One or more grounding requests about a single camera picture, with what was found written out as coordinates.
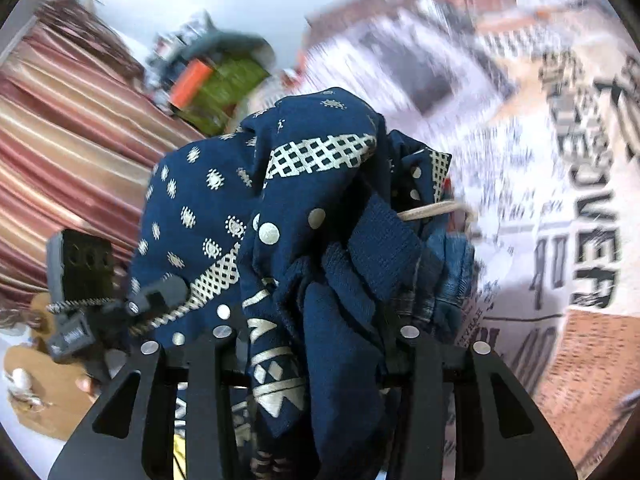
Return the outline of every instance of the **white geometric print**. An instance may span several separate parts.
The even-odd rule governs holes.
[[[207,258],[217,258],[222,249],[211,238],[205,238],[202,243],[202,252]]]
[[[175,399],[175,418],[184,418],[187,414],[187,403],[182,399]]]
[[[343,105],[341,102],[335,101],[333,99],[327,99],[326,101],[322,101],[322,104],[324,106],[329,106],[331,108],[340,108],[340,110],[346,110],[347,109],[347,107],[345,105]]]
[[[191,229],[196,225],[196,215],[187,206],[182,208],[182,211],[180,212],[180,220],[182,220],[182,225],[187,229]]]
[[[252,305],[255,305],[256,303],[260,303],[264,298],[268,297],[269,295],[270,295],[269,291],[266,288],[264,288],[263,290],[260,290],[256,292],[254,295],[252,295],[252,297],[244,300],[242,302],[242,308],[247,308],[248,306],[252,306]]]
[[[264,384],[264,379],[267,376],[267,370],[262,368],[260,365],[257,365],[254,370],[255,380],[260,384]]]
[[[219,296],[223,290],[227,290],[229,286],[238,282],[240,275],[238,267],[236,267],[236,256],[240,244],[236,243],[229,254],[222,256],[215,264],[209,267],[203,275],[197,278],[191,285],[192,299],[186,304],[199,304],[195,308],[200,308],[207,301],[212,300],[215,296]]]
[[[305,409],[306,379],[292,378],[285,381],[261,384],[253,389],[254,399],[272,417],[278,417],[282,401],[286,397],[300,411]]]
[[[271,377],[276,379],[276,381],[279,381],[282,378],[282,372],[284,370],[282,370],[282,367],[276,361],[271,361],[271,364],[269,365],[269,370],[267,371],[269,372],[269,375]]]
[[[184,268],[184,261],[175,254],[167,253],[166,257],[169,260],[169,263],[172,264],[172,266],[178,267],[178,269]]]
[[[261,335],[277,327],[275,323],[267,319],[260,319],[259,317],[247,319],[246,323],[251,329],[249,332],[249,341],[251,341],[251,343],[255,343]]]
[[[198,160],[199,156],[200,156],[200,149],[194,146],[189,150],[189,153],[187,154],[187,162],[189,164],[193,164],[196,160]]]
[[[433,201],[439,202],[442,197],[442,186],[449,170],[449,153],[431,151],[431,179],[433,180]]]
[[[277,225],[271,222],[265,222],[260,226],[260,229],[258,229],[258,238],[260,238],[263,244],[276,244],[280,239],[280,230]]]
[[[184,316],[191,310],[202,308],[215,296],[219,296],[223,290],[227,290],[231,285],[235,285],[240,279],[238,267],[236,266],[239,249],[240,243],[236,242],[231,251],[223,255],[222,258],[216,261],[190,284],[191,296],[185,304],[172,310],[169,314],[164,314],[164,316],[156,317],[151,321],[145,321],[136,325],[129,329],[129,332],[132,335],[140,335],[148,332],[148,330],[165,325],[170,321]],[[168,253],[167,257],[172,265],[175,265],[172,261],[175,260],[178,264],[175,265],[176,267],[182,268],[180,264],[184,266],[183,261],[175,254]]]
[[[225,177],[216,170],[209,170],[209,173],[207,173],[207,186],[209,186],[209,189],[220,189],[224,183]]]
[[[225,221],[226,232],[230,235],[235,236],[236,238],[244,237],[244,224],[239,221],[235,216],[226,217]]]
[[[271,152],[265,180],[275,175],[298,176],[314,171],[337,170],[341,165],[357,168],[376,149],[376,137],[354,134],[328,136],[327,140],[305,139],[288,142]]]
[[[253,185],[253,182],[252,182],[251,178],[249,177],[249,174],[246,172],[245,168],[238,168],[236,170],[236,173],[242,179],[242,181],[244,182],[245,186],[251,187]]]
[[[170,198],[175,198],[175,192],[177,190],[177,186],[175,185],[175,179],[172,178],[169,183],[166,185],[166,193]]]

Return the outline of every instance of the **navy blue fabric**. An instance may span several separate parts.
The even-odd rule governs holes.
[[[382,458],[393,413],[376,386],[385,373],[381,304],[417,290],[443,333],[455,331],[472,248],[397,216],[441,198],[449,163],[396,130],[387,135],[382,116],[333,88],[284,98],[235,134],[158,165],[132,290],[172,273],[191,283],[192,297],[147,336],[188,343],[224,324],[226,307],[242,309],[254,462],[274,461],[273,476],[357,478]],[[319,469],[301,442],[314,443]]]

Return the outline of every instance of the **black lettering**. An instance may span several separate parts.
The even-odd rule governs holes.
[[[548,99],[551,101],[549,113],[551,113],[551,117],[555,123],[571,125],[582,122],[582,117],[575,107],[575,96],[573,93],[553,94]]]
[[[536,244],[536,250],[534,252],[534,260],[536,266],[536,272],[529,285],[529,290],[535,290],[534,308],[536,310],[542,309],[542,285],[545,279],[545,263],[546,263],[546,238],[540,238]]]
[[[597,173],[593,178],[585,178],[583,175],[588,168],[583,166],[572,166],[569,169],[569,179],[577,189],[585,187],[605,187],[609,183],[609,175],[605,172]]]
[[[594,79],[593,86],[598,91],[598,93],[602,93],[603,90],[609,90],[611,92],[611,103],[616,108],[618,108],[620,95],[626,93],[626,89],[618,84],[616,78],[613,78],[613,80],[610,82]]]
[[[495,344],[498,341],[499,334],[500,334],[499,328],[487,329],[483,326],[480,328],[476,328],[476,331],[471,337],[471,341],[484,341],[485,343],[488,343],[488,345],[491,348],[495,349]]]
[[[613,293],[618,283],[618,272],[601,267],[579,269],[575,272],[574,280],[594,280],[595,287],[593,292],[587,294],[582,292],[572,294],[572,304],[607,308],[609,303],[611,303]]]
[[[557,138],[558,151],[561,156],[567,156],[567,151],[569,151],[568,155],[571,157],[571,160],[585,160],[589,158],[589,143],[584,131],[575,132],[570,128],[567,133],[561,134],[558,132]]]
[[[580,113],[584,116],[590,117],[597,115],[598,102],[593,94],[593,89],[578,88],[577,106]]]
[[[597,202],[610,202],[612,198],[612,191],[581,198],[575,203],[575,215],[578,218],[588,218],[589,220],[616,221],[618,219],[618,215],[616,213],[604,210],[595,210],[589,207],[591,204]]]
[[[638,86],[640,86],[640,74],[637,72],[640,72],[640,64],[638,64],[638,60],[633,56],[627,56],[625,65],[622,67],[622,75],[629,78],[634,94],[638,92]]]
[[[456,443],[453,442],[452,440],[445,440],[444,441],[444,456],[449,456],[451,453],[453,453],[456,450]]]
[[[613,153],[611,153],[611,151],[609,150],[608,152],[597,154],[594,160],[594,165],[596,168],[610,170],[610,168],[613,166]]]
[[[604,256],[604,243],[610,242],[612,244],[612,254],[610,256],[610,262],[616,262],[618,257],[618,230],[617,229],[603,229],[596,227],[593,231],[581,231],[578,233],[578,248],[575,257],[576,263],[584,263],[585,261],[585,247],[588,243],[593,243],[596,251],[596,259]]]
[[[594,153],[601,154],[609,149],[609,137],[602,130],[594,132],[592,139],[591,145]]]
[[[511,371],[529,395],[535,391],[546,364],[551,358],[556,344],[556,327],[551,326],[539,335],[540,330],[537,328],[527,334],[510,366]]]
[[[552,239],[554,245],[554,259],[551,263],[551,286],[564,287],[564,262],[566,260],[566,245],[569,235],[558,235]]]

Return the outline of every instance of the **white logo print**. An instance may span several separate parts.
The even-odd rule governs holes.
[[[202,252],[209,258],[217,258],[222,253],[222,249],[211,238],[205,238],[202,243]]]
[[[166,185],[166,193],[167,195],[169,195],[171,198],[175,198],[175,191],[176,191],[177,187],[175,185],[175,179],[171,179],[169,181],[169,183]]]
[[[333,99],[327,99],[326,101],[322,101],[322,104],[324,106],[329,106],[331,108],[340,108],[340,110],[346,110],[346,108],[347,108],[341,102],[335,101]]]
[[[240,238],[241,240],[244,237],[244,224],[235,216],[226,217],[225,227],[226,231],[230,235],[235,236],[236,238]]]
[[[225,177],[216,170],[209,170],[209,173],[207,173],[207,186],[209,186],[209,189],[220,189],[224,183]]]
[[[187,206],[182,208],[182,211],[180,212],[180,220],[182,220],[182,225],[187,229],[191,229],[196,225],[196,215],[194,215],[193,211]]]
[[[169,263],[172,264],[172,266],[178,267],[178,269],[184,268],[184,261],[175,254],[167,253],[166,257],[169,260]]]
[[[189,150],[189,153],[187,154],[187,162],[189,164],[193,164],[196,160],[198,160],[199,156],[200,156],[200,149],[194,146]]]

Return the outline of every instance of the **white polka dot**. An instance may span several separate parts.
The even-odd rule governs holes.
[[[309,225],[312,229],[318,229],[321,225],[322,222],[324,222],[324,218],[326,217],[326,213],[324,212],[324,209],[313,209],[313,211],[311,213],[309,213]]]
[[[184,345],[184,341],[185,341],[184,334],[182,332],[174,332],[174,335],[172,336],[171,341],[176,346]]]
[[[225,304],[219,305],[216,314],[220,319],[229,319],[231,317],[231,309]]]
[[[274,224],[267,222],[260,226],[258,236],[262,243],[273,245],[280,239],[280,231],[278,231],[278,228]]]

